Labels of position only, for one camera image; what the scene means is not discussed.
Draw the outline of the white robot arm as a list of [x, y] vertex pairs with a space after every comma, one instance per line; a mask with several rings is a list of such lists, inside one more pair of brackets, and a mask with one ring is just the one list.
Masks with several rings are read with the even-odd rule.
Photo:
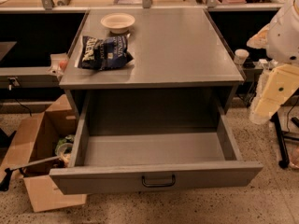
[[249, 119], [264, 124], [299, 89], [299, 0], [288, 0], [247, 46], [265, 49], [266, 56], [278, 63], [260, 74], [250, 106]]

